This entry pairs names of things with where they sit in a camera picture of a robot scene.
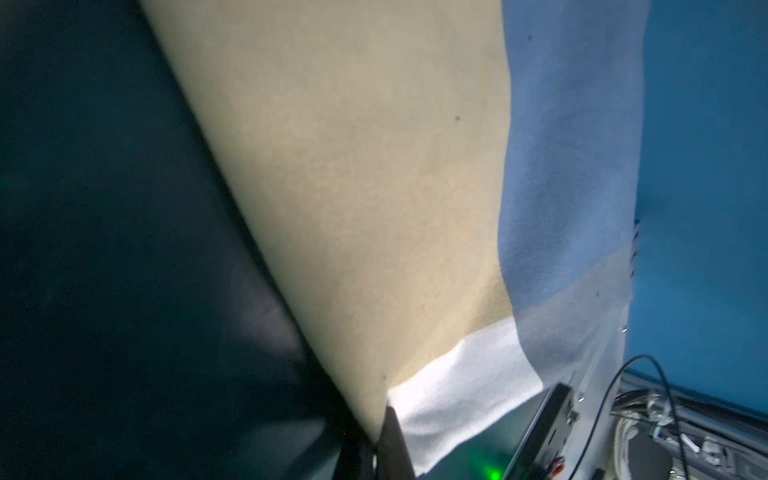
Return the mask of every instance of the white fabric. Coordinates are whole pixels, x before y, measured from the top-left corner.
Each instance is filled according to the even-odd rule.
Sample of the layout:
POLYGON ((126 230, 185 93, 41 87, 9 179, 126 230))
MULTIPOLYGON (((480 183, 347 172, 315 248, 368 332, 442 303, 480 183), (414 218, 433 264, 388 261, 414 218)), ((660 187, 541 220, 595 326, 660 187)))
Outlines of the white fabric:
POLYGON ((466 336, 388 397, 421 475, 543 389, 510 316, 466 336))

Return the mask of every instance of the gray fabric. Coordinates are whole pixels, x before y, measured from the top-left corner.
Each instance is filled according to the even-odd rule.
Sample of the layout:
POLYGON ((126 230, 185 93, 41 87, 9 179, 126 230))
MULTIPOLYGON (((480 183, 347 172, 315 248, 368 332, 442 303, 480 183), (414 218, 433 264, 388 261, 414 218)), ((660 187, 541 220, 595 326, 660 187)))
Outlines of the gray fabric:
POLYGON ((546 386, 567 379, 630 302, 631 252, 627 243, 565 290, 515 313, 523 351, 546 386))

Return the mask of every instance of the cloth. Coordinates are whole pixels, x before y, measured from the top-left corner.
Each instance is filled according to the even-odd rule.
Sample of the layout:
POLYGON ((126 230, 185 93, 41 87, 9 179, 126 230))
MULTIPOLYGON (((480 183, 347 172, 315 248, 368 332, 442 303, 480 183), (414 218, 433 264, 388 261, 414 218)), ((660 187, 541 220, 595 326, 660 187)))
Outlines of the cloth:
POLYGON ((629 302, 647 2, 143 5, 308 342, 417 473, 629 302))

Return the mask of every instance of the cable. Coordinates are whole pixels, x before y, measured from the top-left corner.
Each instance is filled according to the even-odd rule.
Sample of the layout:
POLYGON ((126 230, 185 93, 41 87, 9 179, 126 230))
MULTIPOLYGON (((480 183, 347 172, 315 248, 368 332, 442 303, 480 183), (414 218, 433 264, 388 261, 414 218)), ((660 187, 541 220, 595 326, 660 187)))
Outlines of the cable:
POLYGON ((634 417, 630 417, 630 416, 627 416, 627 415, 620 415, 620 414, 618 414, 618 413, 613 413, 613 412, 611 412, 611 416, 614 416, 614 417, 619 417, 620 419, 629 419, 629 420, 634 420, 635 422, 640 422, 640 423, 647 423, 648 425, 653 425, 653 426, 656 426, 656 425, 658 425, 656 422, 652 422, 651 420, 646 420, 646 419, 636 419, 636 418, 634 418, 634 417))
POLYGON ((683 463, 685 479, 692 480, 692 478, 688 473, 688 461, 685 458, 685 448, 683 447, 683 440, 680 437, 680 434, 682 433, 680 428, 680 420, 677 419, 677 410, 675 409, 674 400, 672 399, 672 390, 670 389, 670 384, 667 381, 667 376, 664 375, 664 371, 661 369, 661 365, 659 364, 659 362, 650 355, 638 355, 629 359, 624 365, 621 366, 618 372, 616 372, 616 375, 614 375, 614 378, 611 380, 611 383, 608 385, 608 389, 605 391, 605 396, 603 397, 603 401, 600 403, 598 414, 594 417, 594 424, 592 425, 592 430, 589 432, 589 436, 587 437, 587 443, 584 445, 584 450, 581 451, 581 456, 579 456, 578 462, 576 462, 576 466, 574 467, 574 471, 571 473, 571 476, 568 477, 568 480, 574 480, 574 477, 576 476, 576 472, 578 472, 578 468, 581 465, 581 461, 584 460, 584 456, 587 454, 587 449, 589 448, 590 442, 592 442, 594 431, 598 427, 600 414, 603 411, 603 407, 605 407, 605 402, 608 400, 608 396, 611 394, 611 389, 614 388, 614 385, 616 384, 616 381, 618 381, 619 378, 621 377, 621 374, 624 373, 624 371, 628 369, 630 365, 632 365, 639 359, 649 359, 656 367, 656 370, 658 370, 659 372, 659 377, 661 377, 661 384, 664 386, 664 390, 666 390, 666 393, 667 393, 667 398, 670 400, 670 407, 672 408, 672 418, 674 419, 674 424, 677 427, 677 443, 680 444, 680 461, 683 463))

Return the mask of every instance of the black cushion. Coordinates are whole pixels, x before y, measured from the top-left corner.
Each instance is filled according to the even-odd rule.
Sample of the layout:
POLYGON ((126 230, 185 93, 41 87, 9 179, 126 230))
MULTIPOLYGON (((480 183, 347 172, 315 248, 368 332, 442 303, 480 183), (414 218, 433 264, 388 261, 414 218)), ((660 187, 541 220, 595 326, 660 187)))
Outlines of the black cushion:
POLYGON ((302 478, 349 412, 141 10, 0 6, 0 478, 302 478))

